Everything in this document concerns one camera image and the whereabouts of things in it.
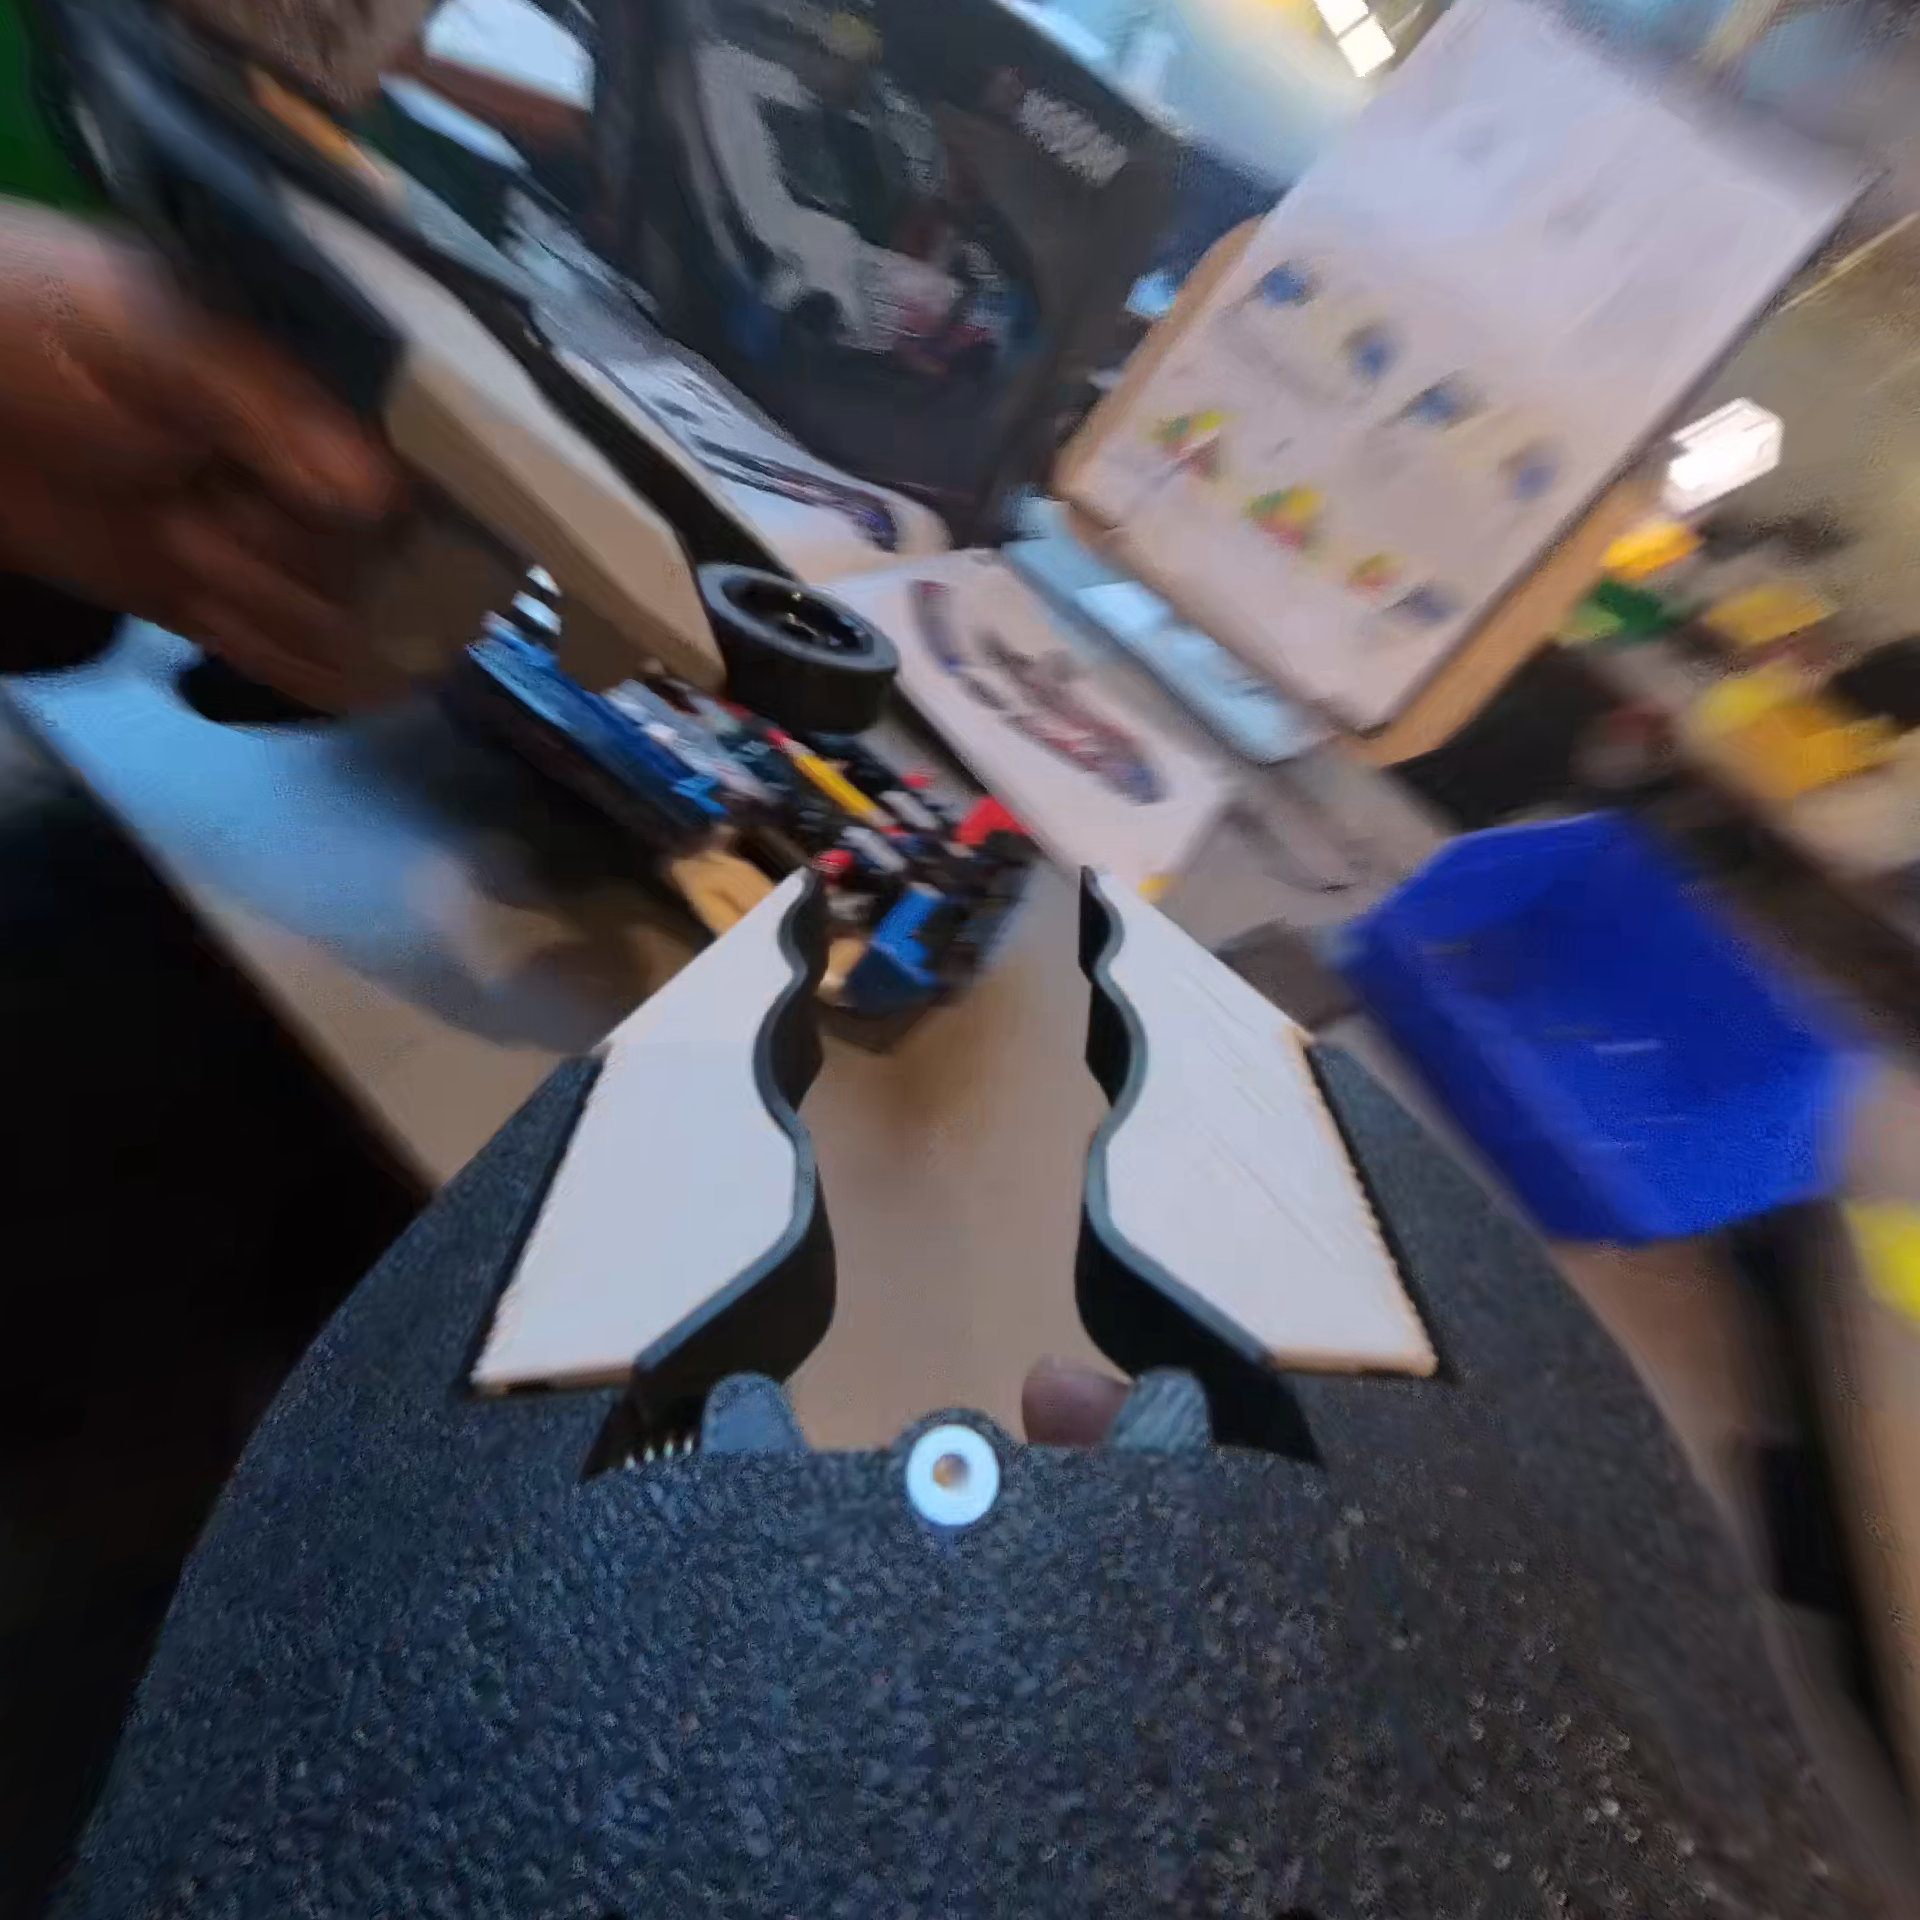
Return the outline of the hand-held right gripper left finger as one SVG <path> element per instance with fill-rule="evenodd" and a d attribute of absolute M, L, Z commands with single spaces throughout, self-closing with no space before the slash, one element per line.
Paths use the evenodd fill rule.
<path fill-rule="evenodd" d="M 825 1062 L 825 897 L 796 872 L 590 1054 L 469 1386 L 703 1397 L 789 1379 L 833 1321 L 802 1104 Z"/>

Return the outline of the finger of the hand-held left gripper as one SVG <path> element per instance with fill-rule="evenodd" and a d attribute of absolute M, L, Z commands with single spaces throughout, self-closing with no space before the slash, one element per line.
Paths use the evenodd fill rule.
<path fill-rule="evenodd" d="M 383 397 L 397 456 L 559 592 L 559 670 L 590 691 L 730 670 L 674 529 L 540 393 L 521 363 L 409 342 Z"/>
<path fill-rule="evenodd" d="M 489 618 L 513 611 L 540 568 L 447 497 L 415 497 L 358 573 L 354 680 L 445 677 Z"/>

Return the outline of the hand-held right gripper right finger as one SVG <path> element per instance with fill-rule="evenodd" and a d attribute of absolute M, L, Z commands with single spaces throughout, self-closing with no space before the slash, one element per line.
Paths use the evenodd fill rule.
<path fill-rule="evenodd" d="M 1121 1369 L 1430 1379 L 1441 1354 L 1306 1027 L 1107 872 L 1078 874 L 1085 1157 L 1074 1300 Z"/>

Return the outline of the black toy car wheel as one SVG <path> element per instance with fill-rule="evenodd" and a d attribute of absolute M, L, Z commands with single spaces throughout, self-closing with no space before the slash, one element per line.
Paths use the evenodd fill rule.
<path fill-rule="evenodd" d="M 901 661 L 866 618 L 757 568 L 706 564 L 697 586 L 732 705 L 802 737 L 860 737 L 885 718 Z"/>

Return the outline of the toy brick car chassis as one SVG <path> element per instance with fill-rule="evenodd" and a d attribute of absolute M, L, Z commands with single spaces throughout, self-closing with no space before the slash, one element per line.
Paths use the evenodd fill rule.
<path fill-rule="evenodd" d="M 820 1002 L 875 1046 L 986 974 L 1041 865 L 1003 805 L 655 670 L 587 691 L 555 637 L 521 595 L 447 675 L 445 707 L 611 827 L 703 937 L 811 877 Z"/>

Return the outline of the grey desk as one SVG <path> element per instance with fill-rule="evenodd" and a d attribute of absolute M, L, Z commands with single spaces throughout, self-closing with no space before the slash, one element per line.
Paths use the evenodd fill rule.
<path fill-rule="evenodd" d="M 694 941 L 439 707 L 220 728 L 181 697 L 185 661 L 130 627 L 7 697 L 437 1192 Z M 885 1051 L 827 1040 L 805 1121 L 839 1299 L 793 1386 L 817 1442 L 860 1446 L 942 1406 L 1012 1421 L 1034 1358 L 1094 1358 L 1073 1250 L 1107 1104 L 1074 948 L 1077 884 L 1044 868 L 966 996 Z"/>

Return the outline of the person's right hand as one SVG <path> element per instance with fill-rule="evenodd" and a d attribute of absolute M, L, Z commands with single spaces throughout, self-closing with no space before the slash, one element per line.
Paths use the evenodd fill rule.
<path fill-rule="evenodd" d="M 1134 1384 L 1066 1358 L 1043 1355 L 1019 1397 L 1025 1441 L 1037 1450 L 1097 1450 L 1121 1419 Z"/>

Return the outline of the blue plastic bin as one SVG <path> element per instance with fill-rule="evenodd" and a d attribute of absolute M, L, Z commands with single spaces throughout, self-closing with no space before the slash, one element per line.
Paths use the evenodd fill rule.
<path fill-rule="evenodd" d="M 1697 1240 L 1841 1186 L 1859 1035 L 1621 811 L 1446 842 L 1333 970 L 1553 1240 Z"/>

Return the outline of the toy car box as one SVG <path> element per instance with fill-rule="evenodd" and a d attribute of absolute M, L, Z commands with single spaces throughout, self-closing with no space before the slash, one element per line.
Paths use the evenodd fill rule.
<path fill-rule="evenodd" d="M 1174 134 L 987 3 L 604 3 L 590 234 L 807 450 L 994 523 L 1167 229 Z"/>

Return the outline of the open instruction booklet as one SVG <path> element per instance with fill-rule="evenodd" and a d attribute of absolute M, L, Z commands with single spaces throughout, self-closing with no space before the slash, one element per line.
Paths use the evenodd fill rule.
<path fill-rule="evenodd" d="M 932 510 L 833 467 L 682 355 L 557 362 L 781 571 L 893 644 L 903 702 L 1058 865 L 1163 900 L 1233 798 L 1225 763 L 1006 560 L 950 549 Z"/>

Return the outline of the white stand base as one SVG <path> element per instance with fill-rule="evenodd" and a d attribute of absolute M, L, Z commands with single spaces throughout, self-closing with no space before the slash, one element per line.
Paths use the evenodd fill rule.
<path fill-rule="evenodd" d="M 1002 555 L 1241 762 L 1274 769 L 1330 741 L 1330 730 L 1311 710 L 1283 697 L 1220 642 L 1174 614 L 1161 595 L 1068 536 L 1021 537 Z"/>

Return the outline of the pale wooden display board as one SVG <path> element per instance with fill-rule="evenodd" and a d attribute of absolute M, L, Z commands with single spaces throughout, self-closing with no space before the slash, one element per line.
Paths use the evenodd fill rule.
<path fill-rule="evenodd" d="M 1446 746 L 1518 677 L 1530 659 L 1553 644 L 1564 619 L 1603 576 L 1606 549 L 1654 513 L 1657 490 L 1646 480 L 1641 458 L 1627 462 L 1595 494 L 1593 504 L 1548 542 L 1531 570 L 1501 592 L 1478 627 L 1438 664 L 1401 708 L 1369 730 L 1335 718 L 1325 702 L 1308 696 L 1297 680 L 1261 661 L 1253 642 L 1229 635 L 1220 614 L 1203 605 L 1201 592 L 1180 587 L 1167 564 L 1146 555 L 1135 536 L 1122 533 L 1113 517 L 1097 513 L 1085 480 L 1085 469 L 1118 438 L 1124 418 L 1139 410 L 1140 395 L 1161 362 L 1195 330 L 1214 293 L 1237 272 L 1260 227 L 1261 220 L 1237 224 L 1203 254 L 1166 316 L 1146 330 L 1124 362 L 1109 376 L 1094 406 L 1061 446 L 1050 490 L 1063 504 L 1073 536 L 1082 547 L 1132 573 L 1140 587 L 1166 601 L 1181 625 L 1210 635 L 1275 693 L 1333 721 L 1354 756 L 1374 769 L 1386 769 Z"/>

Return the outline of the yellow plastic bin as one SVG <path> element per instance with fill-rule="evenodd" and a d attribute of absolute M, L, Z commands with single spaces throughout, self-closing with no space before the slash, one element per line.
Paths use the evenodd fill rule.
<path fill-rule="evenodd" d="M 1685 713 L 1687 741 L 1741 789 L 1771 803 L 1874 774 L 1899 749 L 1899 730 L 1813 689 L 1788 668 L 1719 680 Z"/>

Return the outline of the printed instruction sheet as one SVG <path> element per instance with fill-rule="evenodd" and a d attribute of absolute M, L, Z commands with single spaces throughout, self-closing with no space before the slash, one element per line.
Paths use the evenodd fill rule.
<path fill-rule="evenodd" d="M 1457 4 L 1188 278 L 1057 486 L 1181 619 L 1380 731 L 1863 190 L 1550 4 Z"/>

